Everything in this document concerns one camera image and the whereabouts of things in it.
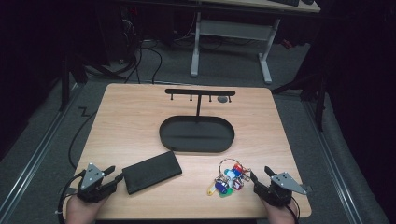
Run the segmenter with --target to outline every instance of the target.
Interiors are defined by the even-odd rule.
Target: desk leg
[[[195,24],[195,44],[192,53],[191,76],[198,77],[199,66],[199,36],[201,33],[201,12],[197,12],[197,22]]]
[[[264,82],[266,84],[272,83],[270,71],[268,69],[268,64],[267,64],[267,57],[270,52],[271,46],[274,42],[274,38],[275,38],[277,27],[279,26],[279,23],[280,23],[280,19],[276,19],[274,22],[274,25],[271,29],[269,38],[267,40],[267,45],[265,47],[265,51],[264,51],[264,53],[259,54],[260,65],[262,66],[262,75],[264,76]]]

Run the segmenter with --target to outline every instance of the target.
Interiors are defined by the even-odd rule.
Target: black tray
[[[233,143],[233,126],[225,119],[207,116],[173,116],[160,127],[163,145],[173,151],[222,152]]]

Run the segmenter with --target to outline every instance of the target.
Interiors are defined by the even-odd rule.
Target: human hand
[[[108,197],[98,203],[85,203],[77,195],[71,196],[66,206],[67,224],[91,224]]]
[[[291,212],[284,206],[284,207],[275,207],[266,202],[265,200],[261,199],[262,203],[264,204],[265,209],[267,210],[268,220],[271,224],[294,224],[294,216]],[[291,202],[288,204],[288,207],[297,216],[297,206],[295,202]]]

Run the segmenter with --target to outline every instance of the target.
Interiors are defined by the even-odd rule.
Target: gray carpet
[[[257,55],[252,53],[260,42],[249,43],[244,47],[222,45],[216,50],[202,49],[200,74],[190,77],[191,47],[175,46],[172,48],[158,46],[152,48],[160,52],[163,60],[155,77],[157,81],[188,83],[196,85],[249,86],[274,89],[292,81],[302,58],[309,46],[287,50],[274,45],[268,58],[269,69],[273,77],[271,86],[262,80]],[[204,48],[216,47],[207,44]],[[142,62],[138,68],[140,80],[149,81],[160,64],[160,57],[153,51],[144,49]],[[136,83],[137,77],[131,76],[130,82]],[[108,83],[115,82],[105,77],[90,76],[90,80],[82,88],[80,95],[71,105],[64,117],[59,130],[49,145],[49,150],[22,194],[8,223],[57,223],[55,210],[60,197],[60,190],[74,174],[67,159],[67,151],[73,136],[81,124],[99,106]],[[276,95],[276,106],[284,125],[290,147],[303,182],[312,188],[308,199],[312,206],[312,215],[301,219],[301,223],[350,223],[346,210],[334,186],[332,176],[326,166],[321,151],[322,144],[318,139],[315,127],[310,121],[304,104],[296,95],[297,91],[287,91]],[[382,210],[376,204],[374,195],[368,189],[359,168],[348,152],[338,125],[332,114],[329,102],[324,113],[324,136],[334,157],[345,175],[357,207],[360,209],[362,223],[388,223]],[[35,149],[43,139],[46,130],[58,114],[60,106],[60,85],[52,91],[47,101],[37,109],[29,121],[18,142],[6,158],[1,161],[0,168],[0,202],[3,202],[23,168],[26,166]],[[88,137],[93,119],[82,129],[72,147],[72,159],[77,164],[80,153]]]

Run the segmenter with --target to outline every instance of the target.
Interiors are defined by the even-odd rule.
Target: wooden table
[[[98,219],[168,219],[168,218],[263,218],[265,209],[253,192],[253,183],[232,195],[220,198],[206,191],[219,175],[219,163],[225,158],[240,161],[251,168],[259,180],[269,185],[264,166],[275,173],[287,171],[302,183],[288,139],[282,127],[271,92],[264,88],[165,86],[110,84],[78,163],[77,173],[89,162],[105,170],[116,165],[116,171],[105,178],[114,179],[121,169],[162,154],[168,149],[161,143],[159,128],[164,120],[175,115],[195,115],[197,97],[170,95],[167,88],[235,91],[231,103],[209,102],[203,96],[202,116],[227,119],[235,130],[231,147],[217,154],[176,152],[182,175],[129,195],[125,182],[99,213]],[[234,162],[222,167],[232,168]],[[306,196],[293,194],[300,205],[301,216],[311,214]]]

